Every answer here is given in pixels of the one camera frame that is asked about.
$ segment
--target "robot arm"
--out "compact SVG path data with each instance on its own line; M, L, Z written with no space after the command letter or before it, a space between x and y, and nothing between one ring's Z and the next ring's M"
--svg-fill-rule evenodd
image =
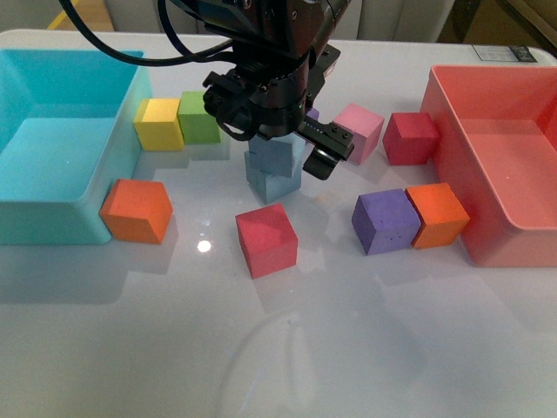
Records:
M291 132L315 145L304 170L327 179L352 134L306 115L340 52L327 44L349 0L172 0L232 40L236 67L204 82L205 109L237 140Z

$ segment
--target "salmon plastic tray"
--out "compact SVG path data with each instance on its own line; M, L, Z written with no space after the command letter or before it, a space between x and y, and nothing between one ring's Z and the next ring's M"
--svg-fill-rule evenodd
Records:
M479 266L557 266L557 67L434 66L433 165L470 215Z

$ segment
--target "black cable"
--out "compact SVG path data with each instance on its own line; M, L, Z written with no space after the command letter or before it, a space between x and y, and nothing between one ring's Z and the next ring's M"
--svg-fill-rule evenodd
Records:
M196 55L199 55L203 59L207 59L207 61L204 62L217 61L219 60L219 57L218 54L216 54L216 52L220 52L221 50L229 46L229 45L225 45L226 43L223 43L221 45L217 45L213 48L210 48L209 50L202 51L199 54L190 53L188 56L183 56L183 57L163 58L163 59L133 57L131 55L124 54L123 52L117 51L111 48L109 45L105 44L103 41L101 41L89 29L87 24L85 24L83 19L79 16L71 0L58 0L58 2L64 9L66 15L68 15L68 18L76 26L77 30L79 30L79 32L85 37L85 39L87 39L91 44L93 44L93 46L95 46L97 49L99 49L101 52L108 55L109 57L115 58L118 61L122 61L127 64L141 65L146 67L166 67L166 66L188 64L194 62L191 59L191 56L195 57Z
M232 53L221 53L227 48L232 46L232 41L226 41L222 44L213 46L205 51L201 52L191 52L178 38L176 31L174 30L171 20L168 16L168 10L166 8L166 0L157 1L158 18L160 19L161 26L164 33L171 41L172 46L185 57L191 59L194 63L208 63L212 61L226 61L235 64L235 57Z

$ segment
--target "green cube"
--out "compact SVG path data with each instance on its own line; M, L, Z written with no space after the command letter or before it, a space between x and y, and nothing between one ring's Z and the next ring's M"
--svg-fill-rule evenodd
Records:
M178 120L186 144L218 144L217 121L205 111L203 91L184 91L178 108Z

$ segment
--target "red cube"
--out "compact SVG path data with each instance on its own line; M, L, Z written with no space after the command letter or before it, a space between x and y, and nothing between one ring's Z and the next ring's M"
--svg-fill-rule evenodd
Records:
M296 265L298 237L280 203L239 214L236 225L253 279Z
M429 113L393 113L383 146L390 165L425 164L440 140Z

